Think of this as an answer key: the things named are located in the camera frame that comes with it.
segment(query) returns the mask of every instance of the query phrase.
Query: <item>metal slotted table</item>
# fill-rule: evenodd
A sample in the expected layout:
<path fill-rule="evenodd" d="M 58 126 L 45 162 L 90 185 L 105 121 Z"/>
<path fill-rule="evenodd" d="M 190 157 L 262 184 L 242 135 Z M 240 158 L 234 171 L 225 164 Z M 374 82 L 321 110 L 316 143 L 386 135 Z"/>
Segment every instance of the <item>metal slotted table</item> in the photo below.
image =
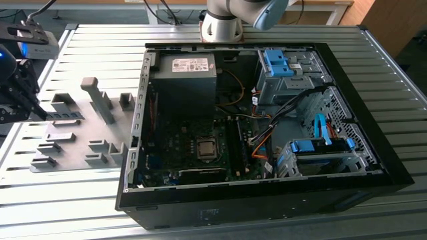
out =
<path fill-rule="evenodd" d="M 122 89 L 136 93 L 144 44 L 198 42 L 198 36 L 196 25 L 66 26 L 60 57 L 38 79 L 41 102 L 47 93 L 77 91 L 80 81 L 69 79 L 84 75 L 97 77 L 108 96 Z M 146 231 L 114 210 L 120 169 L 31 173 L 46 124 L 15 123 L 0 150 L 0 238 L 427 238 L 427 101 L 369 32 L 350 26 L 277 26 L 266 32 L 246 27 L 244 39 L 328 43 L 414 184 L 341 213 Z"/>

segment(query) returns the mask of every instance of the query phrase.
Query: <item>black cable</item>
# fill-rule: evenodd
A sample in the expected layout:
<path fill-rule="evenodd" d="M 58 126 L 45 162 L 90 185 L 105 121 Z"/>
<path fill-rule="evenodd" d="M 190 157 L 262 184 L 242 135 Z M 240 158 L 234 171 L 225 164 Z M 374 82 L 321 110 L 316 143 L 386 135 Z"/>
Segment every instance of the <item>black cable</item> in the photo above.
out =
<path fill-rule="evenodd" d="M 172 15 L 172 18 L 173 18 L 173 21 L 174 21 L 174 25 L 178 25 L 180 22 L 178 22 L 178 19 L 177 17 L 174 16 L 174 13 L 172 12 L 170 8 L 169 8 L 169 5 L 166 4 L 165 0 L 160 0 L 160 2 L 162 3 L 162 5 L 165 6 L 168 12 L 170 13 Z"/>
<path fill-rule="evenodd" d="M 46 2 L 46 4 L 37 10 L 34 11 L 31 14 L 27 15 L 26 17 L 26 21 L 31 21 L 34 16 L 42 14 L 45 12 L 45 10 L 47 10 L 47 8 L 52 6 L 52 4 L 56 2 L 56 0 L 49 0 Z"/>
<path fill-rule="evenodd" d="M 15 16 L 15 14 L 18 14 L 22 10 L 15 10 L 15 12 L 7 16 L 0 16 L 0 19 L 5 19 L 5 18 L 9 18 L 9 17 L 13 17 Z"/>
<path fill-rule="evenodd" d="M 302 17 L 302 13 L 304 13 L 304 0 L 300 0 L 300 3 L 301 3 L 301 9 L 300 9 L 300 13 L 298 13 L 298 18 L 294 23 L 296 25 L 298 24 L 301 17 Z"/>
<path fill-rule="evenodd" d="M 325 89 L 326 89 L 325 86 L 316 86 L 313 89 L 306 89 L 300 94 L 297 94 L 294 97 L 292 97 L 290 100 L 288 100 L 285 102 L 285 104 L 281 105 L 278 110 L 270 116 L 270 119 L 268 121 L 268 127 L 265 128 L 265 130 L 260 134 L 257 134 L 252 138 L 250 142 L 253 143 L 254 141 L 257 141 L 264 135 L 266 135 L 269 133 L 269 131 L 272 131 L 274 129 L 274 127 L 278 123 L 278 118 L 284 117 L 289 112 L 292 112 L 294 110 L 294 108 L 297 107 L 297 102 L 300 100 L 302 100 L 305 96 L 308 96 L 313 93 L 322 92 Z"/>
<path fill-rule="evenodd" d="M 14 22 L 15 22 L 15 16 L 18 15 L 19 11 L 18 11 L 18 10 L 15 10 L 15 12 L 14 12 L 14 13 L 15 13 L 15 14 L 14 14 L 14 16 L 13 16 L 11 24 L 14 24 Z"/>
<path fill-rule="evenodd" d="M 300 20 L 301 20 L 301 17 L 302 17 L 302 14 L 304 14 L 304 0 L 300 0 L 300 4 L 301 4 L 301 9 L 300 9 L 300 12 L 298 12 L 298 17 L 294 21 L 289 22 L 289 23 L 285 23 L 285 25 L 290 25 L 290 24 L 298 24 Z"/>
<path fill-rule="evenodd" d="M 188 21 L 188 19 L 189 19 L 189 18 L 192 17 L 192 15 L 193 15 L 193 12 L 194 12 L 194 10 L 190 10 L 190 13 L 189 13 L 186 19 L 185 19 L 184 21 L 181 21 L 181 23 L 185 23 L 185 22 Z"/>
<path fill-rule="evenodd" d="M 149 7 L 149 3 L 146 0 L 144 0 L 144 4 L 148 8 L 148 11 L 150 12 L 150 14 L 154 16 L 156 19 L 158 19 L 160 22 L 162 22 L 164 24 L 170 24 L 169 22 L 164 21 L 153 12 L 152 8 Z"/>
<path fill-rule="evenodd" d="M 228 102 L 232 103 L 234 100 L 232 100 L 232 96 L 228 95 Z M 244 112 L 241 111 L 241 109 L 238 108 L 238 106 L 236 104 L 232 105 L 234 107 L 234 109 L 237 110 L 237 112 L 240 114 L 244 114 Z"/>

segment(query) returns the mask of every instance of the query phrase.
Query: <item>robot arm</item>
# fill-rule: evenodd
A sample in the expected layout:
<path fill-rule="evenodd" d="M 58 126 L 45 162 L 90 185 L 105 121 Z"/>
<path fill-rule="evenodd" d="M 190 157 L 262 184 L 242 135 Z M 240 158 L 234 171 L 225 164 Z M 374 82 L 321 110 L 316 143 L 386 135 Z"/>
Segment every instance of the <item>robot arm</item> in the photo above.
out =
<path fill-rule="evenodd" d="M 208 0 L 201 25 L 205 42 L 229 43 L 242 37 L 241 20 L 265 31 L 280 20 L 288 0 Z"/>

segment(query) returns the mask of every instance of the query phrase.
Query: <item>gray 3d printed part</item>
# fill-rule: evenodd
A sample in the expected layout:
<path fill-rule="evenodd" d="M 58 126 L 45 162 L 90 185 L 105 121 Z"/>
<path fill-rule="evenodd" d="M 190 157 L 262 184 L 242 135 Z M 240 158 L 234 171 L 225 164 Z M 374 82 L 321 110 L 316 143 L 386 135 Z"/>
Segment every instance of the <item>gray 3d printed part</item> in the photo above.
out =
<path fill-rule="evenodd" d="M 56 166 L 56 161 L 53 160 L 52 157 L 49 156 L 39 156 L 37 158 L 34 158 L 30 162 L 30 165 L 35 168 L 35 169 L 50 169 Z"/>
<path fill-rule="evenodd" d="M 100 116 L 104 119 L 104 122 L 106 124 L 113 124 L 114 118 L 112 113 L 109 112 L 109 106 L 104 101 L 102 94 L 97 88 L 97 85 L 98 80 L 96 77 L 85 77 L 82 78 L 80 87 L 84 91 L 86 91 L 88 95 L 90 96 L 90 99 L 97 108 Z"/>
<path fill-rule="evenodd" d="M 121 143 L 120 146 L 120 151 L 117 150 L 116 146 L 113 143 L 109 143 L 109 149 L 108 149 L 108 154 L 116 164 L 121 164 L 124 161 L 125 157 L 128 156 L 128 147 L 125 143 Z"/>
<path fill-rule="evenodd" d="M 43 155 L 50 153 L 58 153 L 61 151 L 61 147 L 56 142 L 39 143 L 37 146 L 37 151 Z"/>
<path fill-rule="evenodd" d="M 106 157 L 102 153 L 86 154 L 84 161 L 89 165 L 102 165 L 108 163 Z"/>
<path fill-rule="evenodd" d="M 105 140 L 89 140 L 88 147 L 92 149 L 93 153 L 106 153 L 109 144 Z"/>
<path fill-rule="evenodd" d="M 46 142 L 73 142 L 76 140 L 76 135 L 72 132 L 49 133 L 43 140 Z"/>
<path fill-rule="evenodd" d="M 132 93 L 124 92 L 120 93 L 120 107 L 122 111 L 133 111 L 134 109 L 134 99 Z"/>
<path fill-rule="evenodd" d="M 50 105 L 57 112 L 70 112 L 68 105 L 74 103 L 68 93 L 56 93 L 50 101 Z"/>

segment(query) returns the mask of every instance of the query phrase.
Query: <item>gray bracket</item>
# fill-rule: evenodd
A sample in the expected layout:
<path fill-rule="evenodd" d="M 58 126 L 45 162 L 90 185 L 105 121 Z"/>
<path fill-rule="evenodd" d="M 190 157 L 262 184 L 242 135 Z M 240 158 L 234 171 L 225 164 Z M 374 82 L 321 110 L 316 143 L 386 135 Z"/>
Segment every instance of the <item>gray bracket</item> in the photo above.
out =
<path fill-rule="evenodd" d="M 314 85 L 309 76 L 300 76 L 284 79 L 286 89 L 313 89 Z"/>
<path fill-rule="evenodd" d="M 109 143 L 108 154 L 109 154 L 113 162 L 117 165 L 120 165 L 128 156 L 128 147 L 126 147 L 125 143 L 124 142 L 121 143 L 120 151 L 117 151 L 114 144 Z"/>
<path fill-rule="evenodd" d="M 39 157 L 31 159 L 30 165 L 37 168 L 53 168 L 57 162 L 53 160 L 52 157 L 41 155 Z"/>
<path fill-rule="evenodd" d="M 108 163 L 106 157 L 105 155 L 100 152 L 100 153 L 93 153 L 93 154 L 86 154 L 84 161 L 86 162 L 86 164 L 89 165 L 104 165 Z"/>
<path fill-rule="evenodd" d="M 53 95 L 50 105 L 57 112 L 70 112 L 68 105 L 74 104 L 74 100 L 68 93 L 56 93 Z"/>
<path fill-rule="evenodd" d="M 37 146 L 37 151 L 43 155 L 58 153 L 61 151 L 61 147 L 56 142 L 39 143 Z"/>
<path fill-rule="evenodd" d="M 105 140 L 89 140 L 88 147 L 92 149 L 93 153 L 106 153 L 109 144 Z"/>
<path fill-rule="evenodd" d="M 132 93 L 125 92 L 120 94 L 120 107 L 122 111 L 133 111 L 134 109 L 134 99 Z"/>
<path fill-rule="evenodd" d="M 105 94 L 102 95 L 100 90 L 98 90 L 98 80 L 96 77 L 85 77 L 82 78 L 81 81 L 81 89 L 86 91 L 88 95 L 90 96 L 90 99 L 93 101 L 93 104 L 96 106 L 96 109 L 100 113 L 101 118 L 104 119 L 104 122 L 106 124 L 113 124 L 114 123 L 114 117 L 109 111 L 110 109 L 110 102 L 109 104 L 105 103 L 104 97 L 106 96 Z"/>
<path fill-rule="evenodd" d="M 76 140 L 76 135 L 72 132 L 49 133 L 46 134 L 43 140 L 46 142 L 73 142 Z"/>

